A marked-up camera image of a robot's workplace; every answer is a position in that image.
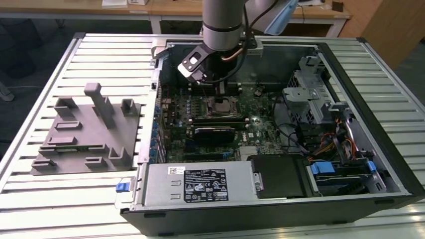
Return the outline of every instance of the blue clip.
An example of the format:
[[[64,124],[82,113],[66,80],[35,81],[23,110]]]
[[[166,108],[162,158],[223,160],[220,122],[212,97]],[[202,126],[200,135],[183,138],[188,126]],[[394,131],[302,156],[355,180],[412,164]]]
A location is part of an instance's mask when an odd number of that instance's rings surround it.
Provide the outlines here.
[[[115,191],[118,193],[130,192],[131,191],[131,183],[119,183],[116,188],[115,188]]]
[[[318,168],[316,164],[311,165],[311,169],[312,169],[314,175],[319,174],[319,168]]]
[[[226,152],[226,153],[223,153],[223,159],[227,159],[230,156],[231,156],[231,152]]]
[[[368,161],[367,165],[368,165],[368,167],[371,169],[371,172],[375,173],[378,171],[378,167],[376,167],[375,163],[372,161]]]
[[[318,162],[311,165],[312,173],[335,173],[332,162]]]
[[[155,157],[155,155],[158,154],[158,151],[155,149],[151,149],[150,150],[150,156],[151,157]]]

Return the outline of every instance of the floor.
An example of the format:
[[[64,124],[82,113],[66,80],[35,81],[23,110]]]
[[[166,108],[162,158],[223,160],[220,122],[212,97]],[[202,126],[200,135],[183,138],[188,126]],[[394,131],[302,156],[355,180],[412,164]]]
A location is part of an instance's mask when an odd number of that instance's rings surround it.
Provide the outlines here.
[[[34,23],[45,40],[45,45],[30,51],[37,64],[37,72],[22,79],[11,79],[0,71],[0,80],[15,94],[13,102],[0,101],[0,159],[31,111],[74,34],[76,32],[152,33],[148,21],[67,20],[64,28],[58,28],[54,20],[37,19]],[[162,25],[164,34],[198,34],[202,27],[200,22],[164,21]],[[425,79],[424,65],[425,44],[422,43],[396,73],[423,104],[425,104],[425,95],[423,94],[425,84],[420,79]]]

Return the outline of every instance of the cable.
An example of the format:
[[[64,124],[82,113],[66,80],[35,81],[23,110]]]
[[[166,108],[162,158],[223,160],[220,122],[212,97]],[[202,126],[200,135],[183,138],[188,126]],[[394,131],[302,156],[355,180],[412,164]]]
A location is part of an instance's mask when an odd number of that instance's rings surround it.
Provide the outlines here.
[[[290,135],[278,127],[276,120],[275,120],[276,104],[278,104],[278,97],[276,97],[276,99],[275,99],[274,110],[272,110],[272,122],[274,122],[274,126],[276,127],[276,129],[279,130],[279,132],[288,138],[288,140],[291,140],[292,142],[295,142],[295,144],[296,144],[298,147],[300,148],[302,152],[303,152],[306,155],[311,155],[310,151],[303,147],[303,145],[302,145],[292,137],[290,137]]]
[[[275,0],[274,4],[268,7],[268,9],[258,16],[258,18],[252,21],[251,25],[250,25],[250,31],[252,30],[254,25],[258,23],[258,21],[264,17],[264,15],[268,14],[268,12],[274,9],[274,7],[276,6],[279,0]]]
[[[302,7],[302,11],[303,11],[303,24],[304,24],[304,22],[306,22],[304,6],[302,6],[302,5],[299,4],[299,7]]]
[[[247,36],[250,36],[250,33],[248,33],[248,13],[247,13],[247,7],[246,6],[244,6],[244,17],[246,17],[246,33],[247,33]],[[219,80],[204,81],[203,83],[215,84],[215,83],[220,83],[222,81],[226,81],[228,78],[231,78],[236,74],[236,72],[240,70],[240,68],[242,68],[242,66],[244,64],[244,61],[246,61],[246,58],[247,58],[247,52],[248,52],[248,41],[244,42],[242,59],[240,59],[240,61],[238,63],[236,68],[228,73],[227,76],[224,76]]]
[[[267,13],[274,9],[274,7],[276,6],[279,0],[275,0],[275,3],[270,6],[270,8],[258,16],[258,18],[252,21],[251,25],[248,28],[246,28],[246,37],[247,37],[247,41],[250,39],[250,34],[252,32],[252,28],[254,28],[254,25],[258,23],[258,21],[264,17],[264,15],[267,15]],[[246,23],[248,23],[248,14],[244,16],[246,17]],[[234,60],[243,52],[243,48],[239,49],[230,57],[222,57],[222,60],[223,61],[231,61]]]

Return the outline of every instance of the barcode sticker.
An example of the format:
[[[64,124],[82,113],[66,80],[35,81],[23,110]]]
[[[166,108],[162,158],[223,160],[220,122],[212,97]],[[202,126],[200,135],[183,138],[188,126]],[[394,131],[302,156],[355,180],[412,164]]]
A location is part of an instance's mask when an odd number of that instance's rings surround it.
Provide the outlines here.
[[[186,167],[168,167],[168,174],[184,174]]]

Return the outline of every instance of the warning label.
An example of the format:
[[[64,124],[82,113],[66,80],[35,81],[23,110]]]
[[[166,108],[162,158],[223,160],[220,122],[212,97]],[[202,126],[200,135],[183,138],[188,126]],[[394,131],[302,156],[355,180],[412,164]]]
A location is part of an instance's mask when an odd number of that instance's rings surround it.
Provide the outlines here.
[[[187,203],[228,201],[226,170],[187,170],[184,200]]]

